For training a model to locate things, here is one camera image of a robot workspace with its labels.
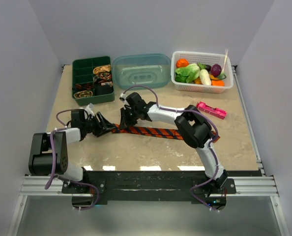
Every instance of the marble tabletop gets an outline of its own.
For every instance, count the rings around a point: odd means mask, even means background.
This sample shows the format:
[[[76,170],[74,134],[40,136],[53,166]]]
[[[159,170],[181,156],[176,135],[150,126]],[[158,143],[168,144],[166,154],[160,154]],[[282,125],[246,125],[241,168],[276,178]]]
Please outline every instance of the marble tabletop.
[[[79,108],[71,97],[72,66],[64,66],[58,92],[50,115],[47,131],[61,127],[56,114],[66,109]],[[119,124],[120,108],[123,103],[118,99],[123,92],[115,86],[116,99],[113,102],[94,105],[94,112],[101,114],[112,123]],[[145,102],[155,101],[148,90],[137,91]],[[159,103],[170,107],[187,107],[198,101],[211,107],[227,111],[224,120],[206,114],[217,126],[221,137],[215,144],[216,153],[226,170],[257,170],[256,156],[252,146],[246,119],[240,103],[236,85],[221,94],[200,93],[175,90],[172,82],[163,88],[156,88]],[[60,115],[65,122],[70,113]],[[176,128],[162,122],[140,120],[138,126],[155,128]],[[161,170],[180,170],[180,166],[201,167],[202,162],[196,151],[184,141],[140,136],[133,134],[108,133],[99,138],[87,134],[86,138],[68,146],[69,161],[80,166],[91,166],[93,170],[137,171],[142,166],[159,166]]]

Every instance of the white backdrop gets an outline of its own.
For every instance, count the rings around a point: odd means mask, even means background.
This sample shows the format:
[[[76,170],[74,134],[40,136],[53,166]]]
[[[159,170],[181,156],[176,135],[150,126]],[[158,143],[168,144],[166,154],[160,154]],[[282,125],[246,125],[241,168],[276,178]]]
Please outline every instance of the white backdrop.
[[[31,138],[46,128],[61,72],[26,0],[0,0],[0,236],[6,235]]]
[[[60,62],[177,50],[238,64],[273,0],[29,0]]]
[[[292,0],[275,0],[238,72],[264,168],[276,178],[292,235]]]

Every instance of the blue plastic container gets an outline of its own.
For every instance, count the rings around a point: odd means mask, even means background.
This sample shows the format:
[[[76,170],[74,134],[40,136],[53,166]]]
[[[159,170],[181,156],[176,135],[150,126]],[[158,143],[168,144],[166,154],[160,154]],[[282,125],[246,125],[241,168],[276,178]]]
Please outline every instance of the blue plastic container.
[[[121,89],[133,85],[159,88],[171,80],[170,69],[171,61],[163,54],[124,56],[113,62],[112,78]]]

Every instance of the pink object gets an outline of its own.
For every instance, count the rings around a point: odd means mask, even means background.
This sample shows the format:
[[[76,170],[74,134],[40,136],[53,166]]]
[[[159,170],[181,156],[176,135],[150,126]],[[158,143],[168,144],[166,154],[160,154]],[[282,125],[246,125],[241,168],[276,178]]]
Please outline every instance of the pink object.
[[[196,104],[196,107],[200,111],[206,112],[206,113],[211,114],[211,115],[218,117],[220,119],[224,119],[227,115],[226,111],[221,110],[219,108],[210,107],[210,106],[206,105],[204,102],[199,102],[198,104]]]

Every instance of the striped tie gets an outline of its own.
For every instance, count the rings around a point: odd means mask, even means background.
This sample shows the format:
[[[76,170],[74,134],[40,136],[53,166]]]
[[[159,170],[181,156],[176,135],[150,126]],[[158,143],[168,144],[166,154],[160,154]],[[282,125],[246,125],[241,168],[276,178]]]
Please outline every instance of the striped tie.
[[[128,128],[119,129],[118,124],[114,124],[116,126],[115,129],[111,130],[114,134],[138,134],[138,135],[145,135],[145,136],[152,136],[157,138],[165,138],[165,139],[178,139],[183,140],[180,132],[177,129],[159,129],[159,128],[150,128],[150,127],[140,127],[140,126],[130,126]]]

